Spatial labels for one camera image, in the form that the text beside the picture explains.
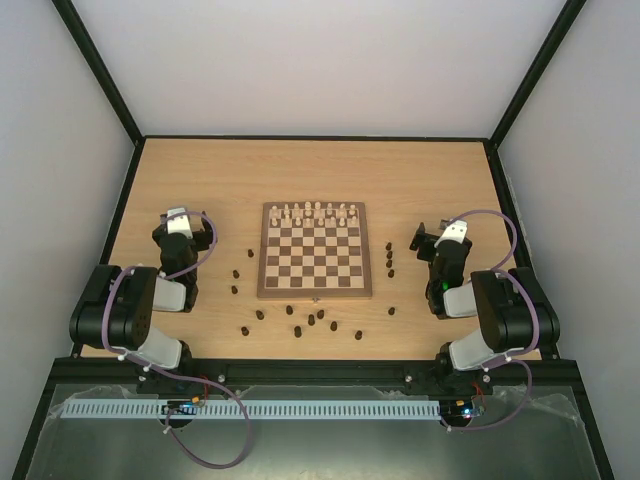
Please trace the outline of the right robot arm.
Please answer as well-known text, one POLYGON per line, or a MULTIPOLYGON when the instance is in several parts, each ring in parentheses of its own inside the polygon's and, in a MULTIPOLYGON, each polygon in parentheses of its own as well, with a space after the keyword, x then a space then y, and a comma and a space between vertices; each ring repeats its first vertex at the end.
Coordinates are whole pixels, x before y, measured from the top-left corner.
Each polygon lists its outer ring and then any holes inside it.
POLYGON ((409 246, 428 264, 425 298, 430 312, 440 320, 478 319, 476 330, 443 344, 435 357, 432 376, 447 393, 460 390, 474 372, 552 348, 560 337, 558 316, 532 269, 494 267, 464 276, 472 247, 466 232, 462 220, 440 234, 420 224, 409 246))

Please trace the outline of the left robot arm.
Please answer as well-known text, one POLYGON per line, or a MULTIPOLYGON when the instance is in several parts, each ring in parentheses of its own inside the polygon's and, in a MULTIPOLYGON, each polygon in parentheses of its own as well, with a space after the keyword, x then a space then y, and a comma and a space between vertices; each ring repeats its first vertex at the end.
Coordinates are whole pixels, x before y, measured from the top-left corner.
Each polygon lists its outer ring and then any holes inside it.
POLYGON ((189 313, 199 293, 198 268, 213 253, 218 235, 205 212, 174 208, 152 232, 161 265, 96 266, 69 321, 71 340, 129 360, 146 374, 176 382, 193 376, 188 344, 152 324, 154 312, 189 313))

